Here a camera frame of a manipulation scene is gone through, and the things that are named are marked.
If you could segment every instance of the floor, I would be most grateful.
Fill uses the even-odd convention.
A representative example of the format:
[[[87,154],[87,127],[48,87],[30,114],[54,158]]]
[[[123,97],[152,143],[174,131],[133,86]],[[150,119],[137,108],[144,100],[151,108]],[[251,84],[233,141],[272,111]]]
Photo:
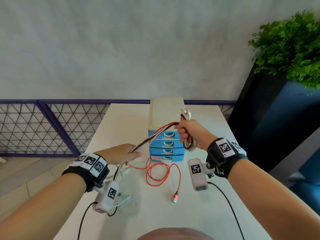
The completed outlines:
[[[5,158],[0,163],[0,221],[61,176],[75,158]]]

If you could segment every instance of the drawer handle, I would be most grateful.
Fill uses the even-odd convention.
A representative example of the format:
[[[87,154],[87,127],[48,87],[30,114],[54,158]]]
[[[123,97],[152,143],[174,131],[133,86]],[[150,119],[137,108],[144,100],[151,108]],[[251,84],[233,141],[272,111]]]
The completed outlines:
[[[174,136],[174,132],[164,132],[163,135],[166,137],[172,137]]]
[[[164,153],[172,153],[173,151],[174,150],[166,150],[166,149],[163,150]]]
[[[163,145],[164,146],[167,146],[167,147],[169,147],[169,146],[172,146],[174,144],[174,142],[173,141],[168,141],[168,142],[163,142]]]

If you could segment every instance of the tiled floor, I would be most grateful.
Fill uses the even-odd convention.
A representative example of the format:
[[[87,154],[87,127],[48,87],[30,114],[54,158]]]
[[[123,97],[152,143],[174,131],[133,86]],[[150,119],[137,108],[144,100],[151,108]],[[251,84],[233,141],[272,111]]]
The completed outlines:
[[[28,167],[31,167],[32,164],[41,160],[41,158],[6,158],[6,160],[8,160],[6,163],[0,163],[0,187],[2,180],[5,180],[14,173],[19,175],[20,170],[28,169]],[[74,160],[74,158],[64,159],[58,165],[35,176],[0,197],[0,221],[8,217],[30,197],[60,177],[66,167]]]

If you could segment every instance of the white sensor device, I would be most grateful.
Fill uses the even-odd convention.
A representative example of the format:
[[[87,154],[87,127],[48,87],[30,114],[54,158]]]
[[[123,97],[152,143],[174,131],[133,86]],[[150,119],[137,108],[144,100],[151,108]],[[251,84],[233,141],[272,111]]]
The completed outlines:
[[[119,185],[116,181],[107,181],[101,188],[94,187],[98,192],[96,197],[97,204],[92,206],[93,210],[99,213],[105,213],[112,209],[119,191]]]
[[[215,168],[211,168],[208,163],[202,163],[199,158],[190,159],[188,167],[194,190],[206,190],[208,188],[206,174],[212,174]]]

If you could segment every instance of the textured wall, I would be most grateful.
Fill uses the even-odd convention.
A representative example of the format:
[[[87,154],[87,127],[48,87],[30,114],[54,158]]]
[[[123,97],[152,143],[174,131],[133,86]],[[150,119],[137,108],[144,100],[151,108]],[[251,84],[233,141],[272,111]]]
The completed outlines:
[[[320,0],[0,0],[0,99],[236,100],[260,24]]]

